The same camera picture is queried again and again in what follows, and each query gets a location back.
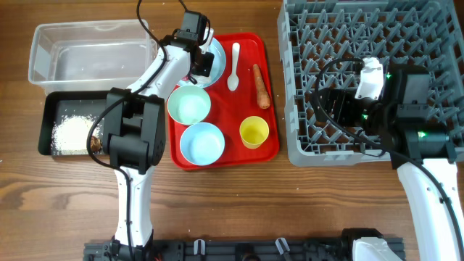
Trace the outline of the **light blue plate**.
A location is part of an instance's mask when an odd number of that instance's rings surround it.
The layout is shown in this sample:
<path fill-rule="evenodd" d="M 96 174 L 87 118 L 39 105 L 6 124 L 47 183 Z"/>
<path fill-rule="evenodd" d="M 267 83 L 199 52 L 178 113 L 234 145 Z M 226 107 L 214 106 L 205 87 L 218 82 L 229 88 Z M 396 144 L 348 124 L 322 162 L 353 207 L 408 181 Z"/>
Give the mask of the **light blue plate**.
<path fill-rule="evenodd" d="M 226 66 L 225 51 L 221 43 L 213 37 L 210 45 L 207 48 L 207 52 L 214 55 L 212 66 L 210 70 L 210 76 L 208 78 L 201 75 L 193 75 L 197 81 L 195 86 L 199 88 L 207 88 L 216 83 L 222 76 Z"/>

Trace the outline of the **white plastic spoon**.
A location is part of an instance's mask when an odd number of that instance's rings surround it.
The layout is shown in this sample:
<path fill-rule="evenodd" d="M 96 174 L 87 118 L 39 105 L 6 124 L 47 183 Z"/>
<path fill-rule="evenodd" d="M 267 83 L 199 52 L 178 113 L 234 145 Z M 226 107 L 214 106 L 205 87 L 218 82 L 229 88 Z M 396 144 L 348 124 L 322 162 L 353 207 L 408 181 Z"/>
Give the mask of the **white plastic spoon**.
<path fill-rule="evenodd" d="M 240 53 L 240 44 L 233 43 L 232 45 L 232 67 L 231 67 L 231 74 L 227 79 L 228 89 L 230 91 L 235 91 L 239 85 L 239 77 L 237 75 L 237 67 L 239 61 L 239 53 Z"/>

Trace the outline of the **mint green bowl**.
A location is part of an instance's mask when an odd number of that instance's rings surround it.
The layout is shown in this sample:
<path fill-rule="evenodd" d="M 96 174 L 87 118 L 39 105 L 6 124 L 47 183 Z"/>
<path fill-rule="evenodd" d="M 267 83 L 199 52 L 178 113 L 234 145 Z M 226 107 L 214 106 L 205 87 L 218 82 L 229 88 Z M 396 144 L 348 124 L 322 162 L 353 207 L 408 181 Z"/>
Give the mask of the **mint green bowl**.
<path fill-rule="evenodd" d="M 170 117 L 182 125 L 203 121 L 211 109 L 210 95 L 200 87 L 182 86 L 171 93 L 167 101 Z"/>

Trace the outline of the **orange carrot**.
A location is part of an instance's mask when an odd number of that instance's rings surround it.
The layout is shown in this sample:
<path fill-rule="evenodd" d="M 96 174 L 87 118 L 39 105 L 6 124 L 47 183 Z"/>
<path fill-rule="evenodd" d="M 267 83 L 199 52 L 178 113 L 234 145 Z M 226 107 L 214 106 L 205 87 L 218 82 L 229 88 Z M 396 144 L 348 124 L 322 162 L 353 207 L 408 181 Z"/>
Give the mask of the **orange carrot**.
<path fill-rule="evenodd" d="M 257 104 L 261 109 L 267 109 L 270 107 L 270 96 L 262 79 L 260 68 L 258 64 L 254 64 L 252 69 L 254 73 L 254 82 L 257 89 Z"/>

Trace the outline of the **light blue bowl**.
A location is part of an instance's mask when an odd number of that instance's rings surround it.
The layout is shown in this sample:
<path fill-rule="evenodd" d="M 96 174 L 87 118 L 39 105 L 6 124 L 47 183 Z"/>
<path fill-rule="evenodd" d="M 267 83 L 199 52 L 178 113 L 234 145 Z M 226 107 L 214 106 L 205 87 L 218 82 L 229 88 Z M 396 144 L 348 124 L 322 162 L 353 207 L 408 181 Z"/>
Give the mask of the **light blue bowl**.
<path fill-rule="evenodd" d="M 223 155 L 225 137 L 212 123 L 196 123 L 182 133 L 179 147 L 189 163 L 196 166 L 211 165 Z"/>

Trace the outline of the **yellow plastic cup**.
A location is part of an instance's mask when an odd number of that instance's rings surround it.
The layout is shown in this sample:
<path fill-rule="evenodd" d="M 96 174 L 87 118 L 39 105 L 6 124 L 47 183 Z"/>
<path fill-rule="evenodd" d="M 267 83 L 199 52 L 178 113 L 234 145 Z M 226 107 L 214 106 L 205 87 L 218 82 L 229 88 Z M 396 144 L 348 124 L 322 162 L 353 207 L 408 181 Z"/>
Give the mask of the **yellow plastic cup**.
<path fill-rule="evenodd" d="M 247 117 L 239 127 L 241 140 L 248 149 L 260 147 L 267 140 L 269 133 L 268 123 L 258 116 Z"/>

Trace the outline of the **brown mushroom scrap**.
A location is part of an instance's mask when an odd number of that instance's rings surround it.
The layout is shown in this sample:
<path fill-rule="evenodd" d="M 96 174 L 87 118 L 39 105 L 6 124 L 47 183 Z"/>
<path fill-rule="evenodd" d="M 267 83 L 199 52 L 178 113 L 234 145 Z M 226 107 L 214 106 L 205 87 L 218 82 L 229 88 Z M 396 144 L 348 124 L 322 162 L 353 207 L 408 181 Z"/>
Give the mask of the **brown mushroom scrap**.
<path fill-rule="evenodd" d="M 102 148 L 101 140 L 99 138 L 97 138 L 96 136 L 92 136 L 91 137 L 90 147 L 91 147 L 91 152 L 92 153 L 99 152 L 101 150 L 101 148 Z"/>

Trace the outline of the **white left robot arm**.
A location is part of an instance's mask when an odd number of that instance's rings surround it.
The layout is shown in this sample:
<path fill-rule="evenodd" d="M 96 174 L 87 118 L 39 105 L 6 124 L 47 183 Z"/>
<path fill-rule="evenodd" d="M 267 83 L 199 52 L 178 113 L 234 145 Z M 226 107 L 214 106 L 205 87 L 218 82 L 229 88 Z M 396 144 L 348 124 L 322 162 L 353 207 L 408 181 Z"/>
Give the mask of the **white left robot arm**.
<path fill-rule="evenodd" d="M 154 61 L 127 88 L 112 88 L 93 127 L 103 125 L 106 167 L 118 182 L 118 227 L 110 241 L 86 244 L 84 260 L 156 260 L 150 217 L 151 185 L 166 144 L 165 102 L 178 82 L 210 75 L 214 60 L 207 48 L 214 30 L 199 12 L 184 10 L 182 25 L 162 40 Z"/>

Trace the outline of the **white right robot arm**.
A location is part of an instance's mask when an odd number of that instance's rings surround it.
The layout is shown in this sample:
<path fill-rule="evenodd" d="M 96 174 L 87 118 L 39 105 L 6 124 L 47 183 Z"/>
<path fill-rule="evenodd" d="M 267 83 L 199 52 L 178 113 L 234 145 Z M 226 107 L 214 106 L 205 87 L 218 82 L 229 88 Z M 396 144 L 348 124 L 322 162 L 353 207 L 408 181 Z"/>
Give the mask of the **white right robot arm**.
<path fill-rule="evenodd" d="M 352 64 L 356 92 L 321 88 L 328 70 Z M 457 191 L 457 152 L 447 126 L 429 119 L 430 74 L 420 65 L 384 68 L 376 57 L 328 62 L 311 94 L 315 116 L 359 144 L 389 154 L 407 195 L 423 260 L 463 259 L 463 210 Z"/>

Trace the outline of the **grey dishwasher rack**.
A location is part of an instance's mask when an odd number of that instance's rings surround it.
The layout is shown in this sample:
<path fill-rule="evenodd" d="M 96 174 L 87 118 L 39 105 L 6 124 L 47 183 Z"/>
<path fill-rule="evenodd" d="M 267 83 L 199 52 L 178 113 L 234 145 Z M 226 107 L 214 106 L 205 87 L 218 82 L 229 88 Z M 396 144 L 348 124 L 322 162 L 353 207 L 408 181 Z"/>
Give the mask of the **grey dishwasher rack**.
<path fill-rule="evenodd" d="M 319 121 L 315 88 L 355 92 L 350 57 L 376 57 L 428 69 L 431 122 L 447 126 L 463 160 L 463 29 L 452 1 L 285 1 L 278 42 L 286 92 L 286 138 L 297 167 L 387 161 L 379 137 L 357 126 L 339 130 Z"/>

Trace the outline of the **black waste tray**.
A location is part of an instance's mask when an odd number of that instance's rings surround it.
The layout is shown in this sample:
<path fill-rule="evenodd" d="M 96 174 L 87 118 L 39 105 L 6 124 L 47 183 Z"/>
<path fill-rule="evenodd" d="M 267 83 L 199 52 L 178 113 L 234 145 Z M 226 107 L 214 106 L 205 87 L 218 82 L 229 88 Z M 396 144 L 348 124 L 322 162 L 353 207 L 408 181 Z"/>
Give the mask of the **black waste tray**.
<path fill-rule="evenodd" d="M 41 131 L 38 140 L 38 152 L 52 157 L 87 155 L 52 155 L 51 131 L 54 122 L 63 115 L 84 115 L 96 119 L 106 107 L 107 91 L 55 91 L 46 97 Z"/>

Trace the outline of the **red plastic tray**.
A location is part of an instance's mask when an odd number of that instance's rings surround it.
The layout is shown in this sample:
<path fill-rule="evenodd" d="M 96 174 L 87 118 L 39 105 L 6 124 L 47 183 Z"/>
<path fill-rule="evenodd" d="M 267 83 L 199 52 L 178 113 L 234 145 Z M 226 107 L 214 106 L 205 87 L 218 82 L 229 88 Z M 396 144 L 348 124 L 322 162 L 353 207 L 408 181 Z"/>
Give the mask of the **red plastic tray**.
<path fill-rule="evenodd" d="M 278 126 L 274 106 L 261 109 L 257 104 L 257 89 L 252 69 L 255 64 L 260 67 L 266 90 L 272 94 L 265 45 L 254 33 L 218 35 L 215 36 L 215 40 L 225 51 L 226 65 L 221 78 L 205 89 L 212 101 L 211 111 L 205 121 L 216 125 L 222 131 L 225 136 L 225 150 L 218 161 L 208 165 L 208 168 L 267 162 L 279 151 Z M 227 87 L 227 77 L 231 74 L 234 43 L 241 46 L 237 67 L 239 87 L 236 91 L 230 91 Z M 270 128 L 268 138 L 257 149 L 246 148 L 239 135 L 241 122 L 249 116 L 263 118 Z"/>

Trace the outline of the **clear plastic bin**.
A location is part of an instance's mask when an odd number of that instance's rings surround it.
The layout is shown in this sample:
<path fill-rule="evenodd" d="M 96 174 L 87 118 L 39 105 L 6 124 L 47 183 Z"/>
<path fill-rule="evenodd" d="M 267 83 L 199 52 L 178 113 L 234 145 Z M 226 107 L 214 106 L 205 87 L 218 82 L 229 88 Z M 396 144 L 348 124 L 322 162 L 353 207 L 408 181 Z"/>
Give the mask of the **clear plastic bin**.
<path fill-rule="evenodd" d="M 147 21 L 100 20 L 37 26 L 28 80 L 46 94 L 107 91 L 138 80 L 157 55 Z"/>

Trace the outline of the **white rice pile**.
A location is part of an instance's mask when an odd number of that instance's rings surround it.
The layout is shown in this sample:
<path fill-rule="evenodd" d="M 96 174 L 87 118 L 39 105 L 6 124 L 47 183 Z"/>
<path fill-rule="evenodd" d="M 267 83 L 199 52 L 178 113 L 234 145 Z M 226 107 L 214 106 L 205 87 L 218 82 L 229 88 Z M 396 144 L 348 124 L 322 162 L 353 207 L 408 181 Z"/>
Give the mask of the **white rice pile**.
<path fill-rule="evenodd" d="M 51 131 L 52 155 L 86 154 L 88 132 L 95 118 L 84 115 L 63 115 Z"/>

